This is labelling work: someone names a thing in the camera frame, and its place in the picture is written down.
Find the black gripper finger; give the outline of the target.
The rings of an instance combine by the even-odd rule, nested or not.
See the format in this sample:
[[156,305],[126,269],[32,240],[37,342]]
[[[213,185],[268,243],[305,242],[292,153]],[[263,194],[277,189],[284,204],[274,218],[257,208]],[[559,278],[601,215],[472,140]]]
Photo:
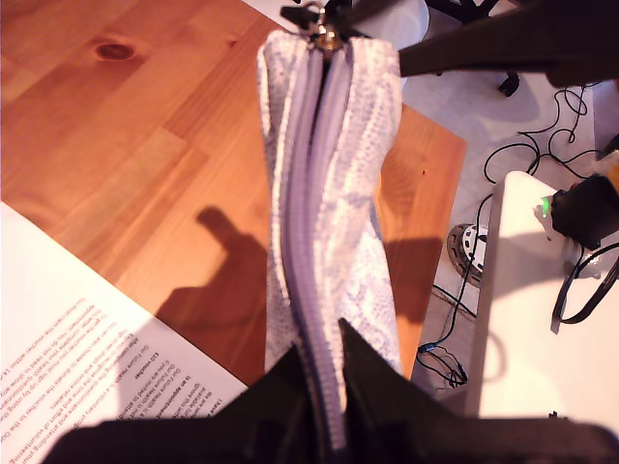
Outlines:
[[255,384],[209,418],[216,430],[245,430],[272,422],[315,429],[315,413],[304,361],[296,346]]
[[580,61],[580,46],[559,1],[530,1],[399,52],[400,73],[446,71],[552,73]]
[[396,373],[345,319],[340,332],[349,406],[374,433],[454,433],[467,422]]

